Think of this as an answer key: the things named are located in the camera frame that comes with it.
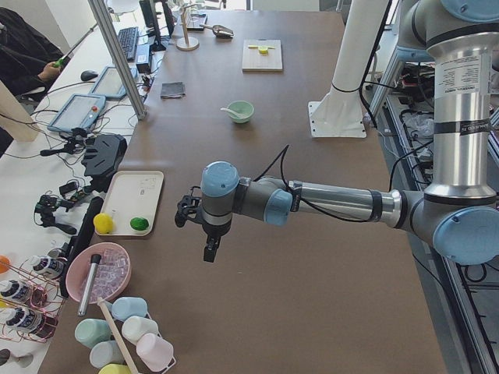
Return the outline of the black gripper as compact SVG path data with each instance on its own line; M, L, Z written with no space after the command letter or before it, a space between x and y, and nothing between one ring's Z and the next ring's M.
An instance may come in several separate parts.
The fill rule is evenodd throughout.
M200 189L198 185L189 188L189 194L184 195L177 204L177 212L175 214L175 225L182 228L187 221L192 221L195 224L200 224L207 234L207 243L203 250L203 260L213 263L216 258L217 250L220 245L221 237L228 233L228 223L222 226L216 226L209 223L203 217L201 206L202 198L194 196L194 190Z

